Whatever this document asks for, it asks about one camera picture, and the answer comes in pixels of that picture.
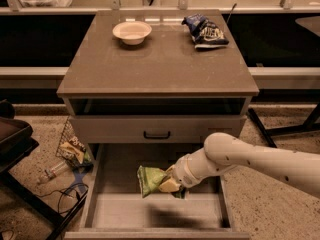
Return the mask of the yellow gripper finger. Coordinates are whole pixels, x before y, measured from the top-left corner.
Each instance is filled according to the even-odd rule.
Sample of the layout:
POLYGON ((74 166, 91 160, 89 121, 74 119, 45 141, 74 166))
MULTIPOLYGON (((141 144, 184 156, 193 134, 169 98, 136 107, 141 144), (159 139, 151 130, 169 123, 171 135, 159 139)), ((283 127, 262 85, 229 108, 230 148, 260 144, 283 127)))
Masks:
POLYGON ((164 182, 162 182, 158 189, 163 193, 173 193, 180 190, 181 184, 177 183, 175 179, 168 178, 164 182))

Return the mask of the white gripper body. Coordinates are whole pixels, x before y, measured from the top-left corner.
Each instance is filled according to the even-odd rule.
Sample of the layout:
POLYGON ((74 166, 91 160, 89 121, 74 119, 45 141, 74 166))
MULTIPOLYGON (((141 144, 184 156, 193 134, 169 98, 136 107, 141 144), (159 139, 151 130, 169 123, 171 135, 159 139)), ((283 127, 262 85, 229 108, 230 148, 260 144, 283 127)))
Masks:
POLYGON ((191 188, 194 186, 195 178, 188 166, 188 155, 179 158, 173 165, 172 176, 185 188, 191 188))

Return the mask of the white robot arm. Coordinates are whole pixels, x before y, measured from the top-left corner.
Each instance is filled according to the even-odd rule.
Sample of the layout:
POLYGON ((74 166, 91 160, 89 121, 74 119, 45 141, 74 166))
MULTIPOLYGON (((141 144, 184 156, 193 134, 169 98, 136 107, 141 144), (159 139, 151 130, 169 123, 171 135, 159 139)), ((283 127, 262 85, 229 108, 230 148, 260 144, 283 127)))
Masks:
POLYGON ((208 136, 201 149, 168 168, 159 190, 190 189, 204 179, 246 166, 315 197, 320 197, 320 156, 279 148, 254 146, 226 133, 208 136))

